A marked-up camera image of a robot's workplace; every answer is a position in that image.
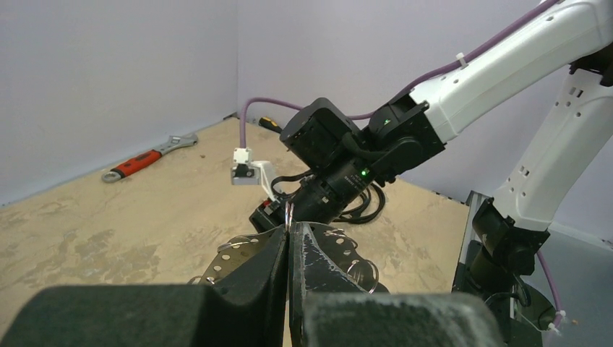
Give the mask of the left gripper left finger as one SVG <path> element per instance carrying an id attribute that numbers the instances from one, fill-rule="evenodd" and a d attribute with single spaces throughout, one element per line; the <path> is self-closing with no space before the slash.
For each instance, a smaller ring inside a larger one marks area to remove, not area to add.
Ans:
<path id="1" fill-rule="evenodd" d="M 3 346 L 281 346 L 288 235 L 211 285 L 54 286 L 21 308 Z"/>

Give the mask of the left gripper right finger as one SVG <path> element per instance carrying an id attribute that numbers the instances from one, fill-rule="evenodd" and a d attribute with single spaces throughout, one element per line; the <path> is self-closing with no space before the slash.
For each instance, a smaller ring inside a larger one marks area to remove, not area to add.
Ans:
<path id="1" fill-rule="evenodd" d="M 289 296 L 293 346 L 502 346 L 496 319 L 470 294 Z"/>

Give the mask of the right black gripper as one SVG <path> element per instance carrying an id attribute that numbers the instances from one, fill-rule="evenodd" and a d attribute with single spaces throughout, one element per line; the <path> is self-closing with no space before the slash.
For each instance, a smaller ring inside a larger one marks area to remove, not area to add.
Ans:
<path id="1" fill-rule="evenodd" d="M 288 199 L 267 198 L 249 216 L 249 222 L 259 234 L 279 226 L 289 232 L 294 225 L 294 207 L 295 205 Z"/>

